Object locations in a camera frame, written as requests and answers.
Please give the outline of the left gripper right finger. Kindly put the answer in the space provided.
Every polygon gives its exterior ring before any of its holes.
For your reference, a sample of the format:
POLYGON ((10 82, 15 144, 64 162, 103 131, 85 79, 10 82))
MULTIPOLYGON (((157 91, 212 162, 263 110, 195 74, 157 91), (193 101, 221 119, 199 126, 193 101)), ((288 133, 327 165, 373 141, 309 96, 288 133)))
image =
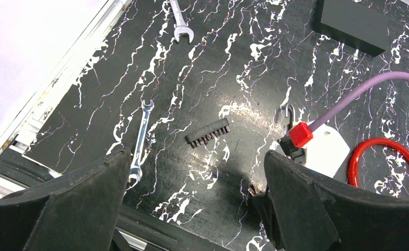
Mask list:
POLYGON ((339 182, 273 150, 264 171, 263 222, 277 249, 409 250, 409 200, 339 182))

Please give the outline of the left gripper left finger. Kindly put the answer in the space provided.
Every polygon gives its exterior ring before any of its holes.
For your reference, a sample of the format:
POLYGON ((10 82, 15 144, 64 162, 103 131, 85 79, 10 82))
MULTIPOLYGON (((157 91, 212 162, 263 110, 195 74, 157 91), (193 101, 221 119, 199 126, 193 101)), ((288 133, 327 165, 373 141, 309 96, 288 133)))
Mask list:
POLYGON ((128 148, 0 199, 0 250, 108 250, 131 165, 128 148))

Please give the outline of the red cable lock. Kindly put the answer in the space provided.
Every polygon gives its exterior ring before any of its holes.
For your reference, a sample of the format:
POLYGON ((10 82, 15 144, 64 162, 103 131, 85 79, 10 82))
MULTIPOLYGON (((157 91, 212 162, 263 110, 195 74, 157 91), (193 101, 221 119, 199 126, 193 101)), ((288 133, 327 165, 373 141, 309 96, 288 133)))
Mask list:
POLYGON ((351 155, 347 179, 357 188, 409 199, 409 150, 386 138, 365 140, 351 155))

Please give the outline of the brass padlock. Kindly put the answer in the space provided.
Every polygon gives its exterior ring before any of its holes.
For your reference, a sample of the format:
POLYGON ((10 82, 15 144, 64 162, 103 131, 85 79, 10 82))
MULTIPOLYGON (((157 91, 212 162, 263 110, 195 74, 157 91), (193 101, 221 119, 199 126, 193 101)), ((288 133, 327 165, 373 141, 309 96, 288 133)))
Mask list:
POLYGON ((296 109, 294 105, 287 103, 285 106, 285 117, 289 118, 289 124, 287 126, 288 130, 291 130, 294 126, 298 124, 296 120, 296 109))

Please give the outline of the small silver wrench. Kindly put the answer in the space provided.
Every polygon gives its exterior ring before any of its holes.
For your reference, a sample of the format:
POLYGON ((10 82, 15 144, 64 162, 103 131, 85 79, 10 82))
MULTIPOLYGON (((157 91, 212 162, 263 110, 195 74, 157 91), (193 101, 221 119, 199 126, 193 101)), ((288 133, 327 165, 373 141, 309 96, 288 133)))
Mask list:
POLYGON ((138 132, 138 137, 136 141, 136 147, 130 167, 130 174, 128 176, 128 183, 130 184, 130 187, 133 188, 137 183, 139 183, 141 176, 142 176, 142 170, 141 170, 141 158, 142 158, 142 153, 143 153, 143 146, 144 146, 144 140, 145 140, 145 135, 147 131, 147 126, 148 126, 148 120, 150 117, 150 113, 154 108, 154 102, 151 100, 149 104, 146 104, 145 101, 142 101, 142 119, 141 119, 141 124, 139 127, 139 132, 138 132))

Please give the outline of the black bit holder strip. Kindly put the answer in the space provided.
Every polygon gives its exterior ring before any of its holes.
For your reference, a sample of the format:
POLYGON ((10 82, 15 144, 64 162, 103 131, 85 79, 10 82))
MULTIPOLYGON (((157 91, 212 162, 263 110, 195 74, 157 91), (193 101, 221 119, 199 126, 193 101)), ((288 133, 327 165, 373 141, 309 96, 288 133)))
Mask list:
POLYGON ((210 140, 229 131, 229 121, 227 118, 223 118, 187 134, 185 140, 194 149, 200 145, 208 144, 210 140))

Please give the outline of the black flat box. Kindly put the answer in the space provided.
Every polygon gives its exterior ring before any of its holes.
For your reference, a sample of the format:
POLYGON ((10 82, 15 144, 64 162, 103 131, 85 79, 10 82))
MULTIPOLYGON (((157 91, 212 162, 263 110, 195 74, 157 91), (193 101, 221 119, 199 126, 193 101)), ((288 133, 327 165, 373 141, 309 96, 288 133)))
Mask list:
POLYGON ((388 49, 388 17, 354 1, 317 1, 312 27, 373 57, 388 49))

